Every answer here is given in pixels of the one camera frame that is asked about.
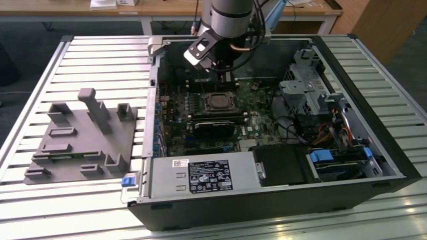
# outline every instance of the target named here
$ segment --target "warning label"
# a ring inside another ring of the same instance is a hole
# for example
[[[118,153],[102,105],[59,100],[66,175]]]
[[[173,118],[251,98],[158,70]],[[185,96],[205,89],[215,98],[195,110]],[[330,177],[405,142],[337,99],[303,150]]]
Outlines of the warning label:
[[[190,162],[189,180],[193,194],[233,190],[229,160]]]

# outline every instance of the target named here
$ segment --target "blue latch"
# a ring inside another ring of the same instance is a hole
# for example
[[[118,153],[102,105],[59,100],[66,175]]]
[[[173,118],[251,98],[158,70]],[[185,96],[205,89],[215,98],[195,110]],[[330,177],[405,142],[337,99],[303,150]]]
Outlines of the blue latch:
[[[135,181],[137,181],[137,177],[135,176],[126,176],[123,179],[122,179],[122,187],[134,187],[137,184],[135,184]]]
[[[363,148],[365,154],[367,159],[371,159],[371,157],[374,156],[373,151],[369,147]]]
[[[310,153],[311,161],[315,163],[318,161],[333,161],[333,153],[330,150],[315,150]]]

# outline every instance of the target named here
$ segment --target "aluminum profile table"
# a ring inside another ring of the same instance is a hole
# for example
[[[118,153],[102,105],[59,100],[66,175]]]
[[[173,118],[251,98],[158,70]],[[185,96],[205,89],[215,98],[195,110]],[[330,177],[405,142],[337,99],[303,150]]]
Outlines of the aluminum profile table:
[[[427,176],[427,115],[358,39],[323,40],[371,104],[419,173]],[[427,238],[427,178],[354,209],[171,232],[149,231],[122,201],[121,179],[24,185],[49,126],[50,105],[78,102],[95,88],[107,107],[138,107],[131,171],[142,168],[151,64],[147,36],[75,37],[59,44],[0,150],[0,239],[423,239]],[[137,197],[137,192],[127,195]]]

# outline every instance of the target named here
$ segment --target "desk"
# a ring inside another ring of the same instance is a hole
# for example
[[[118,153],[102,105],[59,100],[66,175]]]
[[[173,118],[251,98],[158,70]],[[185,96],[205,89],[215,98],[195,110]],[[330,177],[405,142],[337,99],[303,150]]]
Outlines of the desk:
[[[198,15],[202,15],[201,0]],[[0,22],[102,22],[138,21],[145,35],[153,35],[153,21],[193,21],[197,0],[139,0],[137,6],[91,11],[90,0],[0,0]],[[281,21],[323,22],[319,34],[329,34],[342,10],[334,10],[325,0],[302,4],[305,8],[287,7]]]

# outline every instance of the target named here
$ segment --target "black cable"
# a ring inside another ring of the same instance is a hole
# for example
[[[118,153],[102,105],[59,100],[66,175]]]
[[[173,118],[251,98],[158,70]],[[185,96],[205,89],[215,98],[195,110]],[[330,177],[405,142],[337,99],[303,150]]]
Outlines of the black cable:
[[[195,11],[194,11],[194,21],[197,21],[197,18],[198,18],[198,10],[199,10],[199,0],[195,4]]]
[[[255,54],[255,51],[251,51],[251,52],[249,53],[249,56],[247,56],[247,58],[245,59],[245,61],[241,62],[241,63],[239,63],[238,65],[235,65],[234,67],[226,68],[226,69],[215,69],[215,68],[214,68],[213,71],[217,72],[217,73],[227,73],[227,72],[231,72],[231,71],[237,70],[237,69],[241,68],[245,64],[249,63],[249,61],[250,61],[251,58],[254,57],[254,54]]]
[[[265,5],[269,3],[269,1],[270,1],[270,0],[265,0],[259,6],[261,6],[261,7],[265,7]]]
[[[275,123],[278,124],[278,126],[279,126],[285,131],[287,131],[287,133],[286,133],[287,136],[289,136],[289,133],[291,133],[295,137],[298,137],[298,140],[301,141],[302,144],[311,146],[310,142],[309,142],[301,135],[298,135],[297,132],[291,131],[286,126],[283,126],[283,125],[281,124],[281,122],[275,121]]]
[[[291,3],[290,1],[289,1],[289,3],[293,5],[293,9],[294,9],[294,22],[293,22],[293,26],[291,26],[291,34],[294,33],[294,26],[295,26],[295,22],[297,22],[297,11],[295,11],[295,5],[294,5],[294,3]]]
[[[189,21],[185,22],[185,25],[182,26],[182,28],[179,30],[174,31],[175,35],[178,35],[179,31],[182,31],[186,28],[187,23],[189,23]]]
[[[282,119],[282,118],[286,118],[286,119],[289,119],[289,120],[291,120],[291,121],[294,121],[294,117],[291,117],[291,116],[279,116],[279,117],[277,117],[275,118],[275,120],[278,120],[278,119]]]
[[[261,7],[261,2],[259,0],[254,0],[255,3],[255,15],[258,18],[258,21],[261,21],[261,37],[259,40],[257,40],[257,44],[255,46],[251,47],[251,51],[254,51],[263,43],[265,41],[265,37],[266,37],[266,19],[265,19],[265,13],[263,13],[263,9]]]

